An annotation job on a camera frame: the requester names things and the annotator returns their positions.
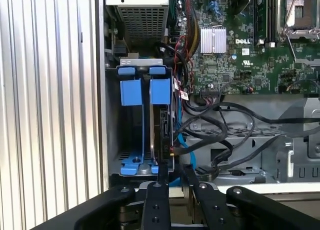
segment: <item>aluminum surface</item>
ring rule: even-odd
[[[202,27],[200,40],[202,54],[224,54],[227,52],[227,30],[224,27]]]
[[[101,192],[95,0],[0,0],[0,229]]]

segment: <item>motherboard chip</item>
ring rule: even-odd
[[[222,75],[222,82],[224,82],[224,83],[230,82],[230,76],[229,76],[229,74],[223,74],[223,75]]]
[[[260,87],[262,85],[262,80],[261,80],[261,78],[256,78],[255,80],[254,80],[254,86],[255,87]]]

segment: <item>screw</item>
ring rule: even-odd
[[[127,192],[129,192],[129,189],[128,188],[126,188],[126,187],[124,187],[124,188],[122,188],[121,189],[121,191],[120,192],[122,192],[122,193],[127,193]]]
[[[202,188],[202,189],[205,189],[207,187],[207,184],[205,183],[200,183],[199,184],[199,187]]]
[[[157,182],[157,183],[155,183],[153,186],[154,186],[155,188],[160,188],[162,185]]]
[[[233,192],[236,193],[236,194],[242,194],[242,191],[239,188],[233,189]]]

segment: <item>dell logo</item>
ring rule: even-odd
[[[251,44],[249,39],[236,39],[235,44]]]

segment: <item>heatsink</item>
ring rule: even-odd
[[[162,41],[168,19],[169,0],[106,0],[114,6],[133,44]]]
[[[227,52],[227,29],[225,27],[202,27],[200,40],[202,54]]]

